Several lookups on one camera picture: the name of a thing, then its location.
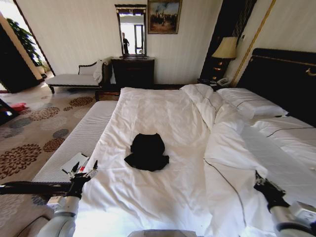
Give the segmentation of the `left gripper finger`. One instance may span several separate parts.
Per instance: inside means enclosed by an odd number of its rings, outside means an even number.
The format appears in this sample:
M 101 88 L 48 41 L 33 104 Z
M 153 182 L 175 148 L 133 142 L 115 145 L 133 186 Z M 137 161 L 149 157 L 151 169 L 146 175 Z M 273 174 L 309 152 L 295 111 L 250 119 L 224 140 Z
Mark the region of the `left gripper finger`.
M 79 166 L 79 162 L 77 162 L 77 163 L 73 166 L 73 168 L 71 169 L 71 171 L 68 173 L 68 175 L 69 175 L 70 178 L 74 178 L 74 177 L 75 177 L 75 174 L 77 173 L 78 166 Z
M 94 163 L 93 169 L 85 174 L 86 178 L 92 179 L 97 174 L 98 160 Z

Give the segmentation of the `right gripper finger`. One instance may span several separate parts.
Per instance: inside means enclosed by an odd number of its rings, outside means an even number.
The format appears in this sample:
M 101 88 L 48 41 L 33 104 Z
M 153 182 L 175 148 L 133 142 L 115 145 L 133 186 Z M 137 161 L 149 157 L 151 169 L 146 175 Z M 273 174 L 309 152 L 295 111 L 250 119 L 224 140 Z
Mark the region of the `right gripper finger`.
M 265 178 L 263 178 L 258 171 L 255 171 L 255 185 L 264 185 L 265 184 Z
M 272 187 L 272 189 L 276 190 L 279 193 L 286 193 L 286 191 L 282 188 L 280 188 L 277 184 L 270 182 L 270 186 Z

